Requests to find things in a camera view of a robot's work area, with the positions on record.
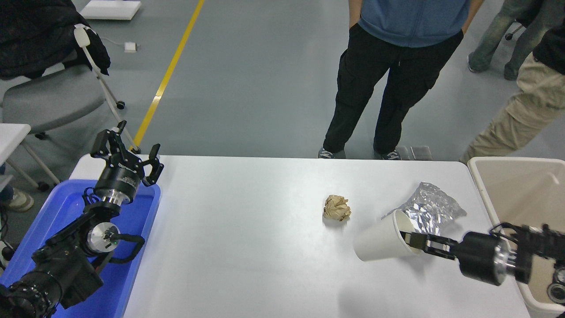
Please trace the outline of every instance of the paper cup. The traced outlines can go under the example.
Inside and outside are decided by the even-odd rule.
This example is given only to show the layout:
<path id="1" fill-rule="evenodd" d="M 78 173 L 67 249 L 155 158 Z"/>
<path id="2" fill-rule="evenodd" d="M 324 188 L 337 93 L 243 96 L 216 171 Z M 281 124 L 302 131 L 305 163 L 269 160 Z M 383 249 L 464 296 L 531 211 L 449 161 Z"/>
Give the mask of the paper cup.
<path id="1" fill-rule="evenodd" d="M 362 261 L 390 259 L 420 253 L 404 242 L 400 231 L 412 232 L 410 219 L 401 210 L 395 210 L 355 239 L 353 249 Z"/>

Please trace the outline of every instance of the shoe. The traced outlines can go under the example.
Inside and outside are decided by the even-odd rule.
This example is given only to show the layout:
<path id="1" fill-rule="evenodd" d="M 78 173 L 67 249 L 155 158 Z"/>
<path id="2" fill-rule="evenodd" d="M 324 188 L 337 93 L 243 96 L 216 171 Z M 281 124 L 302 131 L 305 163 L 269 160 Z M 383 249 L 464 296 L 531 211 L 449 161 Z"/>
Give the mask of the shoe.
<path id="1" fill-rule="evenodd" d="M 467 67 L 469 68 L 469 70 L 471 71 L 471 73 L 479 73 L 479 71 L 475 71 L 471 68 L 471 65 L 469 64 L 469 57 L 471 56 L 471 54 L 467 55 Z"/>
<path id="2" fill-rule="evenodd" d="M 381 153 L 380 156 L 383 160 L 400 160 L 400 155 L 396 150 L 389 153 Z"/>
<path id="3" fill-rule="evenodd" d="M 33 206 L 33 198 L 27 192 L 14 188 L 12 200 L 2 203 L 7 210 L 12 212 L 26 212 Z"/>
<path id="4" fill-rule="evenodd" d="M 318 158 L 321 159 L 345 159 L 345 150 L 333 153 L 329 152 L 324 149 L 324 147 L 320 148 L 318 151 Z"/>
<path id="5" fill-rule="evenodd" d="M 335 159 L 336 155 L 333 152 L 329 152 L 329 151 L 325 150 L 324 147 L 321 147 L 320 150 L 318 151 L 318 158 L 320 158 L 320 159 Z"/>
<path id="6" fill-rule="evenodd" d="M 516 71 L 505 66 L 504 67 L 504 79 L 516 81 L 518 79 L 518 72 L 516 72 Z"/>

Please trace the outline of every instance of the gray floor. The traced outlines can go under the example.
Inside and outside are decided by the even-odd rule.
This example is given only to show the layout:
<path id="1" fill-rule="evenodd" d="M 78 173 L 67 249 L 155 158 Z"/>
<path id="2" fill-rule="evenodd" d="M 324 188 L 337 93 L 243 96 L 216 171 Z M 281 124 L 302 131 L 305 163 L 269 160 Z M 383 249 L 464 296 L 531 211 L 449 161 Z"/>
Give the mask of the gray floor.
<path id="1" fill-rule="evenodd" d="M 78 10 L 87 0 L 74 0 Z M 466 56 L 502 1 L 486 1 L 436 86 L 408 114 L 400 145 L 430 147 L 435 160 L 454 161 L 517 90 L 502 77 L 514 41 L 502 41 L 492 67 L 472 74 Z M 138 130 L 165 75 L 197 0 L 143 0 L 125 21 L 91 21 L 104 37 L 139 44 L 137 53 L 105 41 L 112 59 L 108 83 L 127 103 L 122 115 Z M 199 156 L 316 156 L 333 115 L 337 62 L 347 45 L 347 2 L 343 0 L 207 0 L 194 25 L 153 120 L 141 143 L 147 152 Z M 21 79 L 0 83 L 0 96 Z M 372 158 L 372 137 L 384 80 L 346 145 L 350 159 Z M 514 156 L 565 160 L 560 118 Z M 115 125 L 107 108 L 51 138 L 28 141 L 56 174 L 66 179 L 92 146 L 95 134 Z M 13 159 L 37 179 L 47 177 L 22 149 Z M 31 189 L 15 172 L 14 185 L 29 191 L 32 211 L 10 214 L 8 239 L 21 240 L 47 194 Z"/>

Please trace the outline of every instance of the hand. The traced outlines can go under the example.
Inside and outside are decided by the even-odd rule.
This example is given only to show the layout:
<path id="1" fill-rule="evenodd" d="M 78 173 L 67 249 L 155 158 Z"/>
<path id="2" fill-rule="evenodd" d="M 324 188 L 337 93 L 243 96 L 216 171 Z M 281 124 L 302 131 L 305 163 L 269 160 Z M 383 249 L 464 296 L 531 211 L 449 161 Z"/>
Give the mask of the hand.
<path id="1" fill-rule="evenodd" d="M 357 23 L 359 23 L 360 17 L 359 19 L 349 19 L 349 28 L 352 28 L 354 25 L 356 25 Z"/>

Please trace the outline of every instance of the blue tray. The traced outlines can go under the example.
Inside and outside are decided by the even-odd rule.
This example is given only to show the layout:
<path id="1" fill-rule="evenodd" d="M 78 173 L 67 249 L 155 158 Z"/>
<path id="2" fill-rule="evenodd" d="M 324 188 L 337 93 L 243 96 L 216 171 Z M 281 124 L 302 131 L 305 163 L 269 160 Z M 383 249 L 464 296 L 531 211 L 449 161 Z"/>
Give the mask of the blue tray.
<path id="1" fill-rule="evenodd" d="M 45 241 L 74 221 L 84 209 L 82 193 L 87 187 L 94 187 L 95 180 L 68 180 L 56 186 L 41 208 L 32 226 L 0 277 L 0 283 L 10 286 L 31 271 L 35 263 L 32 253 L 43 246 Z M 121 233 L 141 235 L 147 239 L 157 213 L 161 190 L 157 185 L 140 186 L 133 203 L 122 205 L 120 216 L 112 219 Z M 115 257 L 127 257 L 133 250 L 134 243 L 120 242 L 115 250 Z M 108 264 L 100 277 L 104 286 L 98 289 L 86 301 L 65 310 L 57 306 L 54 318 L 121 318 L 133 288 L 141 257 L 145 246 L 137 257 L 127 264 Z"/>

